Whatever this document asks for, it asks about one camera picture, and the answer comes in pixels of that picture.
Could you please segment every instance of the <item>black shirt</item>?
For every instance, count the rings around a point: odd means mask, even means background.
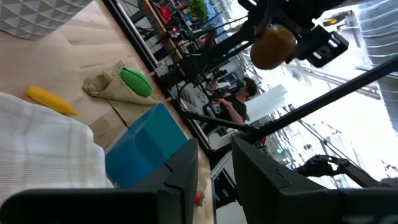
[[[232,103],[232,107],[241,115],[242,119],[245,120],[246,117],[246,105],[235,98],[235,96],[227,96],[224,98],[226,101]],[[231,115],[227,109],[223,109],[220,114],[217,116],[220,119],[225,119],[228,121],[232,121]]]

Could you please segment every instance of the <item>green toy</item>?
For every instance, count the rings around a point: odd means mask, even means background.
[[[123,67],[120,71],[120,78],[140,96],[148,97],[154,92],[149,80],[141,72]]]

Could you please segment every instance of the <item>potted plant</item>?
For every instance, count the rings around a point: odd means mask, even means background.
[[[208,12],[204,0],[190,0],[188,10],[198,22],[207,20]]]

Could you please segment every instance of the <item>white cloth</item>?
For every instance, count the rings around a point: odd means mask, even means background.
[[[88,126],[0,93],[0,205],[25,189],[108,184],[104,151]]]

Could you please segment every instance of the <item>dark hair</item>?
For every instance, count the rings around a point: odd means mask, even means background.
[[[254,96],[258,88],[256,82],[249,77],[244,77],[243,81],[246,82],[246,91],[249,93],[249,96]]]

